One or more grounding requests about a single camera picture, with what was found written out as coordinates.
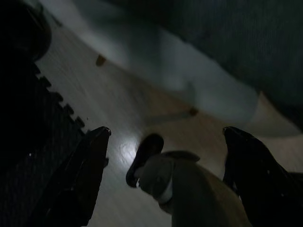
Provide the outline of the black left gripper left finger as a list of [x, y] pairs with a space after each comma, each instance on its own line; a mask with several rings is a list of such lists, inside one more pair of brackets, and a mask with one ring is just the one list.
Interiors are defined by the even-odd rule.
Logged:
[[103, 171], [109, 163], [111, 131], [88, 132], [52, 175], [30, 216], [32, 227], [85, 227], [98, 197]]

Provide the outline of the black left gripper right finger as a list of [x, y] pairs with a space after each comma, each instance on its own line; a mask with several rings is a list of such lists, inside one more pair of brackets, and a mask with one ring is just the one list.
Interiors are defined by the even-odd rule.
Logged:
[[235, 127], [223, 129], [228, 153], [223, 182], [241, 199], [254, 227], [303, 225], [303, 174], [286, 171], [269, 149]]

